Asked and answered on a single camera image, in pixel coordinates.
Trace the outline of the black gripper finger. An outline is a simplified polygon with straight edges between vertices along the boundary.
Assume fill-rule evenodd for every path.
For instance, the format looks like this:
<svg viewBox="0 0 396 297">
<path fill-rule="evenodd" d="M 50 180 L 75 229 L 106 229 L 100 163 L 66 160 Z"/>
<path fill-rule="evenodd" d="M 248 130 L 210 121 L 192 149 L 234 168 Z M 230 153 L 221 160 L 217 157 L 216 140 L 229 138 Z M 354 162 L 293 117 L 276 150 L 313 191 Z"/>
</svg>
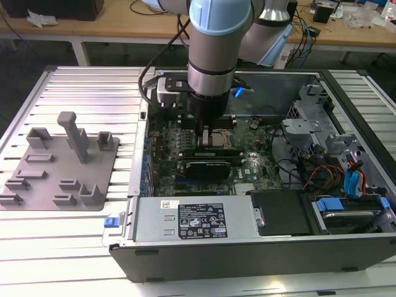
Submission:
<svg viewBox="0 0 396 297">
<path fill-rule="evenodd" d="M 196 124 L 196 147 L 210 148 L 213 145 L 212 141 L 212 126 L 204 124 Z"/>
</svg>

